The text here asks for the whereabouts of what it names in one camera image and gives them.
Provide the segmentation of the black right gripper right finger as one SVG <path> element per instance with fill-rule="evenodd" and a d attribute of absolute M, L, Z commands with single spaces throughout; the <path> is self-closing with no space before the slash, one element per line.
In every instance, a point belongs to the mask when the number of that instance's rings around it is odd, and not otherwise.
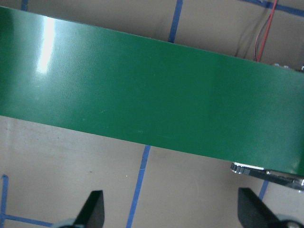
<path fill-rule="evenodd" d="M 250 188 L 238 189 L 237 216 L 243 228 L 274 228 L 277 216 Z"/>

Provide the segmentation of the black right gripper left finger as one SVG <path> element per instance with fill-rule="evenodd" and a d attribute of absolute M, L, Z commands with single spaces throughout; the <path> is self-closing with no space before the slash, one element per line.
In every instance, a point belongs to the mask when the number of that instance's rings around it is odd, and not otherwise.
<path fill-rule="evenodd" d="M 102 228 L 105 222 L 104 195 L 102 190 L 94 190 L 73 222 L 75 228 Z"/>

